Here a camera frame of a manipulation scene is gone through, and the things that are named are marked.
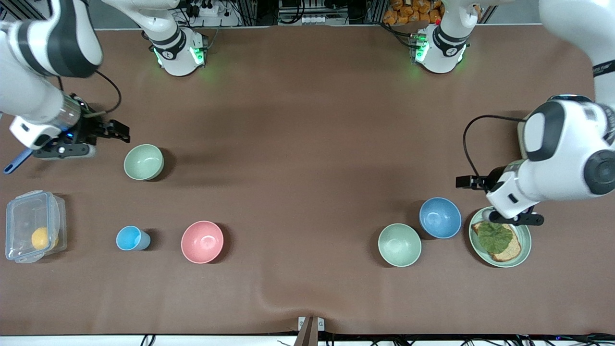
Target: green indicator light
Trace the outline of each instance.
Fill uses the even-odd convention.
[[[158,51],[156,50],[156,48],[154,48],[154,53],[156,55],[156,58],[158,58],[158,65],[162,66],[162,60],[161,60],[160,54],[158,54]]]
[[[429,50],[429,42],[426,42],[425,46],[422,46],[416,51],[416,61],[422,62],[423,60],[425,60],[425,55],[428,50]]]
[[[203,61],[205,61],[205,59],[203,58],[203,52],[200,49],[195,49],[191,47],[190,53],[192,54],[194,62],[197,63],[197,65],[200,65],[203,63]]]
[[[466,50],[466,47],[467,47],[467,44],[465,44],[463,48],[461,49],[461,51],[459,52],[459,58],[457,59],[458,63],[463,59],[463,52]]]

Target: blue handle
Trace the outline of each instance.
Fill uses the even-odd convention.
[[[15,170],[19,166],[21,166],[22,163],[24,163],[30,157],[30,155],[32,155],[32,149],[24,149],[22,153],[17,155],[17,157],[14,158],[13,161],[11,161],[9,165],[4,168],[3,172],[5,174],[11,174],[15,172]]]

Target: slice of bread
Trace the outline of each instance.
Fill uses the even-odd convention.
[[[478,234],[478,228],[480,227],[481,223],[482,222],[475,223],[472,225],[472,229],[474,230],[474,232],[476,232],[476,234]],[[504,228],[512,232],[512,240],[510,241],[510,244],[508,244],[508,247],[506,248],[506,250],[504,250],[503,252],[499,254],[492,254],[489,252],[489,255],[491,255],[491,258],[496,262],[508,262],[510,260],[517,258],[517,256],[521,254],[521,243],[519,243],[519,239],[517,238],[516,232],[513,231],[510,225],[502,225],[502,226],[504,226]]]

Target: blue bowl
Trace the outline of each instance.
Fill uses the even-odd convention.
[[[419,211],[421,227],[430,235],[447,239],[461,229],[461,213],[457,206],[446,198],[427,200]]]

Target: green plate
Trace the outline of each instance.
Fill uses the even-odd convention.
[[[520,265],[528,258],[530,255],[530,250],[532,248],[532,237],[530,236],[530,229],[526,225],[521,226],[513,226],[509,225],[512,230],[517,234],[517,238],[519,239],[519,243],[521,244],[521,253],[516,256],[514,259],[508,262],[498,262],[491,258],[488,252],[480,245],[478,242],[478,235],[472,229],[472,225],[481,221],[485,221],[483,218],[483,211],[485,210],[494,210],[493,207],[486,207],[479,210],[470,221],[470,226],[468,227],[468,232],[470,236],[470,243],[472,243],[472,247],[474,251],[482,258],[485,262],[494,265],[495,267],[500,268],[512,268]]]

